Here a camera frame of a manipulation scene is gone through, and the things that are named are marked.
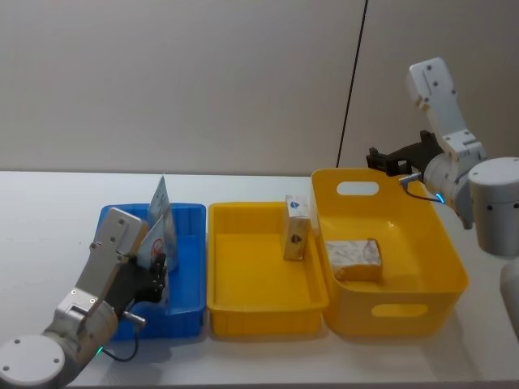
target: blue plastic bin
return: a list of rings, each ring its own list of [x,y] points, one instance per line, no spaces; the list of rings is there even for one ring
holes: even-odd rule
[[[148,218],[149,204],[107,205],[101,210],[97,227],[112,207]],[[205,207],[200,204],[171,204],[177,234],[178,269],[169,273],[169,309],[157,312],[142,302],[131,312],[148,323],[140,338],[185,338],[198,336],[204,325],[206,305]],[[133,339],[133,324],[122,320],[112,340]]]

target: cable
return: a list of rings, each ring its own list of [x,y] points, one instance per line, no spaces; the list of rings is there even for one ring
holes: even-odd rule
[[[106,355],[108,355],[110,358],[112,358],[113,360],[115,360],[117,362],[129,362],[135,357],[135,355],[137,355],[137,352],[139,351],[139,330],[138,330],[137,326],[135,326],[135,328],[134,328],[134,340],[135,340],[135,347],[133,349],[133,353],[128,358],[117,357],[117,356],[113,355],[110,351],[106,351],[104,348],[103,348],[103,353],[105,353]]]
[[[433,199],[431,197],[422,197],[422,196],[418,196],[416,194],[412,194],[410,193],[408,190],[407,190],[407,187],[406,186],[403,186],[402,189],[404,190],[404,192],[406,192],[409,196],[411,197],[414,197],[415,199],[419,199],[419,200],[426,200],[426,201],[432,201],[433,203],[441,203],[443,204],[443,202],[439,201],[438,199]]]

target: white wall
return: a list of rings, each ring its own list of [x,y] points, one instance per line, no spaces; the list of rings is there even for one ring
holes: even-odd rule
[[[0,2],[0,169],[335,165],[363,0]]]
[[[443,57],[469,129],[489,156],[519,156],[516,0],[370,0],[354,78],[341,166],[366,166],[367,150],[392,152],[430,130],[404,77]]]

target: yellow basket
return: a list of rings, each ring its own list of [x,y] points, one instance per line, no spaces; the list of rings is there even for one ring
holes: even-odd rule
[[[397,178],[372,169],[323,169],[311,180],[330,299],[324,311],[328,326],[346,336],[421,336],[436,331],[468,280],[431,203],[408,196]],[[375,182],[378,192],[339,194],[342,182],[350,189]],[[410,191],[426,195],[417,182]],[[381,280],[336,280],[324,243],[368,238],[379,245]]]
[[[208,308],[218,336],[313,334],[328,304],[308,227],[302,261],[281,253],[285,203],[209,207]]]

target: small box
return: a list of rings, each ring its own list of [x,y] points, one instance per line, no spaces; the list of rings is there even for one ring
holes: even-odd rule
[[[301,260],[307,244],[310,208],[305,196],[286,195],[285,219],[281,232],[283,258]]]
[[[339,281],[378,281],[382,262],[375,239],[326,241],[333,275]]]

